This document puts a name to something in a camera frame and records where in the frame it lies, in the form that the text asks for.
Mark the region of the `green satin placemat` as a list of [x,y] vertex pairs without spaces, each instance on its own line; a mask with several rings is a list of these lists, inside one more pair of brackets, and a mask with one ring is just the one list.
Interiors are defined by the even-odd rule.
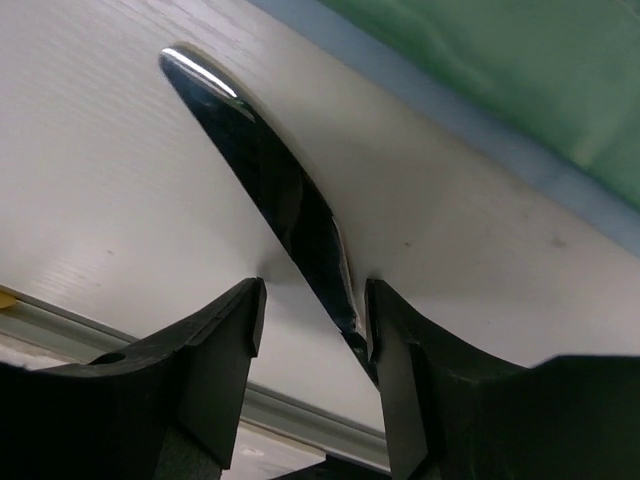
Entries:
[[639,227],[635,1],[265,1],[359,66],[395,57],[561,157],[522,174],[599,228]]

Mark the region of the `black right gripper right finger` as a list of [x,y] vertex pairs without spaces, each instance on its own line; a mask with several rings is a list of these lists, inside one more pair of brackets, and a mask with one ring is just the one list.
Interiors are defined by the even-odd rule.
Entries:
[[365,302],[396,479],[635,479],[639,360],[494,357],[371,279]]

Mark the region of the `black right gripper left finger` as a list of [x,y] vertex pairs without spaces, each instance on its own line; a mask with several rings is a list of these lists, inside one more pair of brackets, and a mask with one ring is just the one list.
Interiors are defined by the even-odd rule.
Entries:
[[266,304],[245,279],[87,364],[1,367],[5,479],[216,479],[227,469]]

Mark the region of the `silver spoon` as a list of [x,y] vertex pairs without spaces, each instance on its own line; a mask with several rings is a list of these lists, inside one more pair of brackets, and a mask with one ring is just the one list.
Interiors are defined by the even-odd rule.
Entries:
[[339,224],[276,122],[245,84],[191,44],[163,48],[158,64],[376,382]]

